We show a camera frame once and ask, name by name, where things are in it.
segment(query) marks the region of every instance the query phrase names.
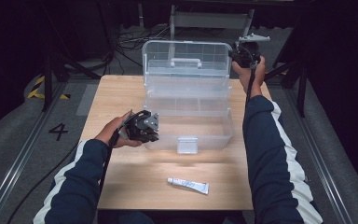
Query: person's left hand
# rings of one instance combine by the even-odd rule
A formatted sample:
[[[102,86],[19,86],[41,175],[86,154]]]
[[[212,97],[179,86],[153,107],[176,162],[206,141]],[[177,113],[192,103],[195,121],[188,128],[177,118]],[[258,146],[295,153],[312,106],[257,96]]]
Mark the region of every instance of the person's left hand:
[[[120,118],[114,118],[109,123],[107,123],[100,133],[95,137],[95,139],[103,141],[107,146],[109,146],[109,140],[113,135],[113,132],[118,128],[118,126],[131,114],[127,112]],[[141,141],[133,141],[130,139],[124,139],[121,136],[118,138],[117,143],[113,147],[138,147],[142,144]]]

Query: number 4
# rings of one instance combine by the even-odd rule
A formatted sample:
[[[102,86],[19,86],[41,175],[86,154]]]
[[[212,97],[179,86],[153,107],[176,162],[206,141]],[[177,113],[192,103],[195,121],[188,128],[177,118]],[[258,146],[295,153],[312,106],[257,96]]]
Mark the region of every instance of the number 4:
[[[60,141],[61,139],[61,135],[63,133],[68,133],[68,131],[65,131],[64,130],[65,128],[65,124],[61,123],[59,125],[57,125],[56,127],[52,128],[50,131],[48,131],[49,133],[57,133],[58,136],[57,136],[57,141]]]

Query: navy sleeve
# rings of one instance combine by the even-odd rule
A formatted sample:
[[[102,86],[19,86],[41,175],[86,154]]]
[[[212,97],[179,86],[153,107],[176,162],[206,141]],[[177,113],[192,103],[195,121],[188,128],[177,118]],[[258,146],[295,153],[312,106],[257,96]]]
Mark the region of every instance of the navy sleeve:
[[[280,116],[278,105],[261,95],[246,106],[242,129],[255,221],[322,223]]]
[[[77,146],[75,159],[54,176],[53,188],[34,223],[92,223],[107,149],[104,142],[96,139]]]

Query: tube of ointment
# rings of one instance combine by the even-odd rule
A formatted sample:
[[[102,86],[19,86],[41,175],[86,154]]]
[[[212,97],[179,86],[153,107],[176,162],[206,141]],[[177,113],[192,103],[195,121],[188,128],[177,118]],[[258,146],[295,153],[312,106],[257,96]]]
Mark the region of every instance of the tube of ointment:
[[[179,179],[179,178],[168,178],[168,183],[194,189],[203,194],[208,194],[209,192],[209,184],[207,183],[198,183],[198,182],[193,182],[193,181]]]

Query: plastic box latch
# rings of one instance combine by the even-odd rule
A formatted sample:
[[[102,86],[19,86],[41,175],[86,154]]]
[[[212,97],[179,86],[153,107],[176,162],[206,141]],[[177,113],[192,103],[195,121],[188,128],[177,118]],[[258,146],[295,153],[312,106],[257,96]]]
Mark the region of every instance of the plastic box latch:
[[[199,152],[197,140],[197,137],[178,138],[178,154],[197,154]]]

